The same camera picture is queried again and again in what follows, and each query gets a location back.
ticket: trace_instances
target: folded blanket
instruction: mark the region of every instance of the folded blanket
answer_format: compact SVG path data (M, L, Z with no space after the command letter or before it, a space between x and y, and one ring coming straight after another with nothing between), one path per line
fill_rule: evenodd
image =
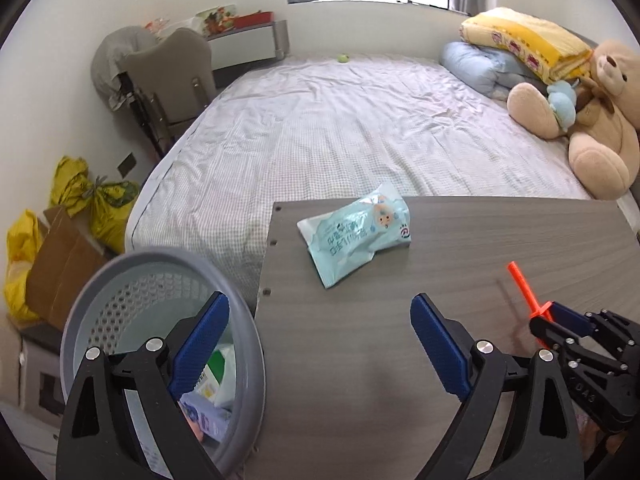
M514 54L498 48L475 46L462 41L447 43L440 64L476 92L489 99L506 101L519 83L531 83L542 93L546 85Z
M462 23L460 35L471 44L513 52L547 84L590 72L592 51L583 40L555 23L515 10L481 12Z

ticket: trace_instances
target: beige teddy bear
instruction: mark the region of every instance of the beige teddy bear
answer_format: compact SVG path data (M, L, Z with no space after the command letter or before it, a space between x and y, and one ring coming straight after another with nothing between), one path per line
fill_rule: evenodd
M577 92L576 122L567 133L569 165L595 198L616 200L640 166L640 55L606 41L593 53L591 78ZM513 88L507 108L518 124L541 139L565 135L546 98L528 83Z

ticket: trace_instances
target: gray plastic basket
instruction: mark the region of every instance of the gray plastic basket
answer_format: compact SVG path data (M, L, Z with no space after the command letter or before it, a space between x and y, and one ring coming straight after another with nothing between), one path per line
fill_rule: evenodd
M173 248L151 248L111 260L76 300L66 322L60 354L65 400L84 352L136 350L148 338L165 337L184 317L194 316L216 290L229 299L229 326L221 342L233 342L236 396L223 441L205 449L226 477L252 450L264 411L264 357L246 303L235 286L207 260ZM137 393L126 392L138 439L151 468L169 476L153 440Z

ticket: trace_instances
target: electrical outlet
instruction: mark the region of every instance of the electrical outlet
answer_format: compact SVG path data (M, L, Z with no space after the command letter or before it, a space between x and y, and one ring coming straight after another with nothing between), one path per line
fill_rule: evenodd
M122 178L125 178L133 168L136 167L137 164L136 158L133 156L133 153L129 153L127 157L118 165L118 171Z

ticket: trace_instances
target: blue gripper pad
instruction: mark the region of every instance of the blue gripper pad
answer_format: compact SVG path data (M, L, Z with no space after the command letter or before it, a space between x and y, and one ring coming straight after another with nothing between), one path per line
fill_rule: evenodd
M411 325L444 389L464 402L471 393L468 365L446 327L421 296L411 302Z
M229 300L220 294L175 355L167 389L174 400L193 390L229 322Z
M593 333L593 325L589 322L589 318L583 314L578 314L555 301L549 307L549 311L558 325L571 330L579 337L587 337Z

